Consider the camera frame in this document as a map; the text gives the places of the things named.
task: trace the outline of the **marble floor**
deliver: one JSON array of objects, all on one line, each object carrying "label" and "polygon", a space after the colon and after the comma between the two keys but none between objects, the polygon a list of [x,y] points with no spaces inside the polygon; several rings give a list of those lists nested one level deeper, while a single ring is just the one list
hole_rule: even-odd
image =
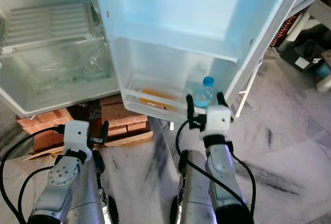
[{"label": "marble floor", "polygon": [[[231,106],[236,109],[237,102]],[[252,169],[257,181],[256,224],[331,223],[331,92],[319,93],[313,75],[301,74],[268,50],[242,114],[231,124],[234,153]],[[154,142],[136,148],[102,151],[107,192],[116,201],[121,223],[169,223],[170,205],[178,184],[179,157],[174,141],[179,124],[151,118]],[[184,129],[180,146],[204,152],[197,130]],[[8,161],[5,186],[10,199],[32,171],[50,158]],[[27,186],[28,216],[46,173]],[[251,183],[237,166],[237,180],[249,203]],[[17,223],[0,198],[0,223]]]}]

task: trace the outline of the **wooden plank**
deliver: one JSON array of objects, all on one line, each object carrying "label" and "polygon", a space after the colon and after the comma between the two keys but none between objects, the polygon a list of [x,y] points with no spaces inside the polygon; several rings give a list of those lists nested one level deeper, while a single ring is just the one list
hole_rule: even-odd
[{"label": "wooden plank", "polygon": [[44,155],[47,155],[47,154],[50,154],[51,155],[51,154],[59,153],[59,152],[62,152],[63,151],[63,148],[64,148],[64,146],[59,146],[59,147],[56,147],[56,148],[52,148],[52,149],[43,151],[41,153],[37,153],[35,155],[32,155],[30,157],[27,157],[23,161],[27,161],[27,160],[31,160],[31,159],[34,159],[34,158],[38,158],[38,157],[41,157],[41,156],[44,156]]},{"label": "wooden plank", "polygon": [[114,141],[111,141],[111,142],[107,142],[104,145],[108,146],[108,147],[109,146],[121,146],[121,145],[126,145],[127,146],[129,143],[137,142],[137,141],[148,139],[148,138],[151,138],[151,137],[153,137],[153,131],[146,132],[146,133],[143,133],[141,135],[135,135],[135,136],[132,136],[132,137],[127,137],[127,138],[123,138],[123,139],[119,139],[119,140],[114,140]]},{"label": "wooden plank", "polygon": [[146,143],[150,143],[152,141],[153,141],[153,136],[151,136],[149,138],[133,141],[133,142],[128,143],[128,144],[121,145],[121,147],[132,148],[132,147],[136,147],[138,145],[143,145],[143,144],[146,144]]}]

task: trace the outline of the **brick stack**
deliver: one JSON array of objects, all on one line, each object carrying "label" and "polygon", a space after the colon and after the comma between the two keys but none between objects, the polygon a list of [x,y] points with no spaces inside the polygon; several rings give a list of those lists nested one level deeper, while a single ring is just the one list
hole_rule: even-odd
[{"label": "brick stack", "polygon": [[[19,117],[16,120],[27,133],[32,134],[54,125],[66,124],[72,117],[67,109],[59,109],[36,115],[32,120]],[[50,130],[34,136],[33,150],[39,153],[62,145],[63,135]]]},{"label": "brick stack", "polygon": [[102,122],[109,122],[106,146],[133,147],[153,140],[147,116],[126,110],[121,95],[101,99],[100,105]]}]

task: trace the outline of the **refrigerator door shelf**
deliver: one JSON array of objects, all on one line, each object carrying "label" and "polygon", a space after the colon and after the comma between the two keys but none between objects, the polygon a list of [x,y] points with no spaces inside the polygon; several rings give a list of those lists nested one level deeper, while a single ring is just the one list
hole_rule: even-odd
[{"label": "refrigerator door shelf", "polygon": [[0,50],[8,54],[22,47],[59,40],[91,40],[91,18],[87,2],[12,10],[5,22]]},{"label": "refrigerator door shelf", "polygon": [[[120,58],[114,63],[121,79],[124,104],[127,96],[132,96],[128,99],[135,100],[135,106],[142,106],[139,111],[133,111],[141,112],[147,107],[155,111],[151,110],[149,115],[163,120],[173,121],[171,113],[186,118],[186,95],[192,94],[205,76],[214,78],[216,90],[227,92],[238,73],[237,64],[227,59],[131,39],[116,39],[111,43],[111,50],[113,56]],[[156,96],[143,91],[155,92]],[[146,104],[141,98],[170,106],[169,110],[161,111],[155,104]]]}]

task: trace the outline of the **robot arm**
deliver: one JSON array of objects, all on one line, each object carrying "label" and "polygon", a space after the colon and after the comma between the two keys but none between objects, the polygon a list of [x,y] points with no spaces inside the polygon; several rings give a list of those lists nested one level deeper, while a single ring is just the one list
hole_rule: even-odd
[{"label": "robot arm", "polygon": [[190,95],[187,96],[190,129],[200,129],[199,136],[206,148],[206,171],[237,195],[235,198],[216,182],[209,181],[209,195],[217,223],[251,224],[252,216],[235,178],[236,167],[228,146],[230,142],[225,141],[230,128],[231,112],[222,93],[217,94],[217,100],[219,105],[209,106],[206,115],[193,117],[193,99]]},{"label": "robot arm", "polygon": [[[50,170],[47,185],[32,210],[28,224],[66,223],[82,167],[92,156],[88,128],[89,123],[83,121],[69,121],[65,125],[64,155],[57,157]],[[102,139],[92,140],[102,143]]]}]

